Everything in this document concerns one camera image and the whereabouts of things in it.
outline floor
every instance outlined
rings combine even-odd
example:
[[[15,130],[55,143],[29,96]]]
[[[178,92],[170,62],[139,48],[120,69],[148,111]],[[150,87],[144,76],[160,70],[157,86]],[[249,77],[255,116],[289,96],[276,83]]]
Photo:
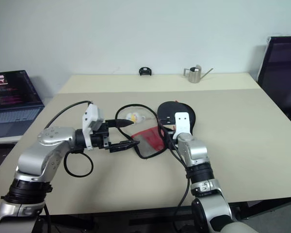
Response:
[[[0,164],[9,153],[11,147],[0,147]],[[189,211],[182,211],[180,214],[189,214]],[[173,233],[173,227],[170,222],[156,223],[148,225],[131,225],[132,219],[141,219],[154,217],[156,213],[123,213],[109,214],[107,216],[95,217],[96,227],[92,231],[82,231],[80,229],[71,229],[63,226],[52,226],[52,233]],[[83,215],[82,218],[90,218],[89,215]],[[245,220],[244,223],[251,226],[259,233],[291,233],[291,205],[280,208],[274,212]],[[178,228],[186,224],[193,224],[191,221],[177,222]]]

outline beige tabletop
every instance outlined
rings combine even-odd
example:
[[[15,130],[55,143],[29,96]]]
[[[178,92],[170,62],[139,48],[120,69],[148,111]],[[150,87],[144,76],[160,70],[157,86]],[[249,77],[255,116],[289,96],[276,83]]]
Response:
[[[177,100],[195,110],[194,135],[207,145],[214,175],[227,201],[291,197],[291,122],[248,74],[209,75],[198,84],[180,75],[152,76],[142,81],[143,85],[138,85],[138,78],[147,77],[71,77],[0,166],[0,196],[8,191],[20,154],[69,104],[93,100],[103,109],[105,119],[110,119],[129,103],[145,104],[156,111],[161,103]],[[85,109],[86,105],[80,105],[68,110],[54,125],[81,128]],[[113,143],[122,139],[116,129],[110,130]],[[94,172],[86,178],[73,178],[60,166],[51,183],[54,189],[46,198],[51,214],[172,207],[184,193],[185,171],[168,151],[147,160],[132,149],[85,152],[94,161]],[[80,155],[70,155],[68,167],[79,174],[90,168]],[[188,194],[184,205],[192,200]]]

